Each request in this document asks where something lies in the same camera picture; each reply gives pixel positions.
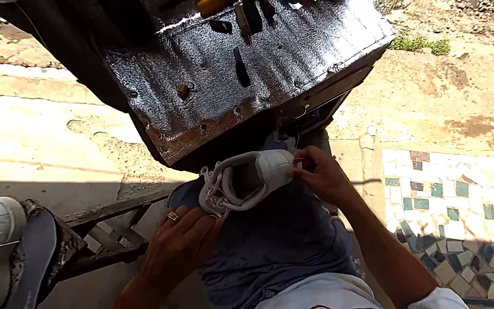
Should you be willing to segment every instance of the concrete ground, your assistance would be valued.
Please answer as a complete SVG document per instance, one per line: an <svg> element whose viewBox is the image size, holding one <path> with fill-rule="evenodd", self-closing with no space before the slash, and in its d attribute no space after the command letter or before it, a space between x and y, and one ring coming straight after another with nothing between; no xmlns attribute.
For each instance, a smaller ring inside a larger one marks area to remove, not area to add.
<svg viewBox="0 0 494 309"><path fill-rule="evenodd" d="M0 39L38 44L21 35ZM55 69L50 55L31 60L6 52L0 54L14 55L13 64L46 69L0 64L0 195L38 199L65 215L196 177L151 158L127 115ZM383 222L384 186L364 184L383 179L383 148L494 157L494 53L461 58L386 52L327 129L337 161L361 183L358 191ZM161 205L152 207L139 223L144 237L161 212ZM116 264L59 283L40 308L107 308L138 265ZM198 287L200 295L198 283L194 275L179 289ZM205 307L178 295L171 307Z"/></svg>

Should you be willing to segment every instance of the shoe insole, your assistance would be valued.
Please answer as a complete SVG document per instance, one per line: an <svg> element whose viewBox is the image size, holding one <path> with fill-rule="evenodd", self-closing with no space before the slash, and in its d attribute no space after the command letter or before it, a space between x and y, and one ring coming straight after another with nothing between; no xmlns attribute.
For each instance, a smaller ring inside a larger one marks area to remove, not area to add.
<svg viewBox="0 0 494 309"><path fill-rule="evenodd" d="M243 200L264 186L256 170L255 161L233 167L232 186L236 196Z"/></svg>

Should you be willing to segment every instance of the person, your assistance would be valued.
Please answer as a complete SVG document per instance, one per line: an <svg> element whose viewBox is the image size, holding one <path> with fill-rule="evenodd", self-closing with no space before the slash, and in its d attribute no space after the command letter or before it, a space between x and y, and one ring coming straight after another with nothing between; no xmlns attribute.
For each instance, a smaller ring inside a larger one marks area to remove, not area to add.
<svg viewBox="0 0 494 309"><path fill-rule="evenodd" d="M171 208L178 218L162 219L142 270L114 309L157 308L198 268L213 308L382 308L352 262L347 230L322 201L346 216L367 267L396 308L468 308L388 232L336 160L315 146L295 158L310 158L315 170L291 169L290 184L226 220L199 205ZM186 187L183 197L199 192L199 184Z"/></svg>

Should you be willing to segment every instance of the white tile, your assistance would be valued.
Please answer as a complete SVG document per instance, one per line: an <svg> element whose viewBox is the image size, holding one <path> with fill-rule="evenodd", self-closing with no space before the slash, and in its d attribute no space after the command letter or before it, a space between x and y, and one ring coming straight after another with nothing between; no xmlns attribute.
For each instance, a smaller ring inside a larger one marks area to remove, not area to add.
<svg viewBox="0 0 494 309"><path fill-rule="evenodd" d="M431 197L428 199L431 214L447 214L447 206L444 199Z"/></svg>
<svg viewBox="0 0 494 309"><path fill-rule="evenodd" d="M386 228L390 231L390 232L395 232L396 229L397 229L397 226L400 224L400 221L392 218L390 220L388 220L388 224L386 226Z"/></svg>
<svg viewBox="0 0 494 309"><path fill-rule="evenodd" d="M458 165L461 159L456 154L430 152L430 163L437 165Z"/></svg>
<svg viewBox="0 0 494 309"><path fill-rule="evenodd" d="M450 208L464 208L470 207L470 201L466 197L444 197L445 205Z"/></svg>
<svg viewBox="0 0 494 309"><path fill-rule="evenodd" d="M451 239L464 240L466 235L464 234L463 221L449 221L448 224L443 226L445 228L445 236Z"/></svg>
<svg viewBox="0 0 494 309"><path fill-rule="evenodd" d="M385 176L395 176L396 175L396 162L385 162L384 166L384 175Z"/></svg>
<svg viewBox="0 0 494 309"><path fill-rule="evenodd" d="M390 202L393 204L401 204L401 188L390 187Z"/></svg>
<svg viewBox="0 0 494 309"><path fill-rule="evenodd" d="M476 214L484 214L484 202L481 199L481 186L479 185L470 185L468 186L468 196L469 196L469 204L470 210L475 212Z"/></svg>
<svg viewBox="0 0 494 309"><path fill-rule="evenodd" d="M430 191L417 191L417 197L430 197L432 192Z"/></svg>
<svg viewBox="0 0 494 309"><path fill-rule="evenodd" d="M462 241L448 241L447 242L447 249L449 252L463 252L464 249L462 247Z"/></svg>
<svg viewBox="0 0 494 309"><path fill-rule="evenodd" d="M494 187L482 187L481 198L484 202L494 203Z"/></svg>
<svg viewBox="0 0 494 309"><path fill-rule="evenodd" d="M443 181L443 196L456 197L455 182L450 180Z"/></svg>
<svg viewBox="0 0 494 309"><path fill-rule="evenodd" d="M409 228L411 228L411 230L413 231L413 234L415 234L415 236L424 235L422 233L421 227L418 225L418 221L409 222Z"/></svg>
<svg viewBox="0 0 494 309"><path fill-rule="evenodd" d="M411 179L408 177L400 178L401 196L411 196Z"/></svg>

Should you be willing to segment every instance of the hand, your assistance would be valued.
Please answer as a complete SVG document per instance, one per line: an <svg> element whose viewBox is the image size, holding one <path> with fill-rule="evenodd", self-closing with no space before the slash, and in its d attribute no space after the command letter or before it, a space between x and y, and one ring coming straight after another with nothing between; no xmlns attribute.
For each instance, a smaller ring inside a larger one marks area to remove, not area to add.
<svg viewBox="0 0 494 309"><path fill-rule="evenodd" d="M157 308L217 248L222 218L216 220L201 208L181 206L171 211L178 220L163 217L148 246L142 270L123 289L114 308Z"/></svg>
<svg viewBox="0 0 494 309"><path fill-rule="evenodd" d="M351 197L358 196L339 163L323 150L316 146L308 146L296 154L294 162L302 158L315 163L316 168L313 173L292 168L287 176L304 180L320 199L340 207L348 204Z"/></svg>

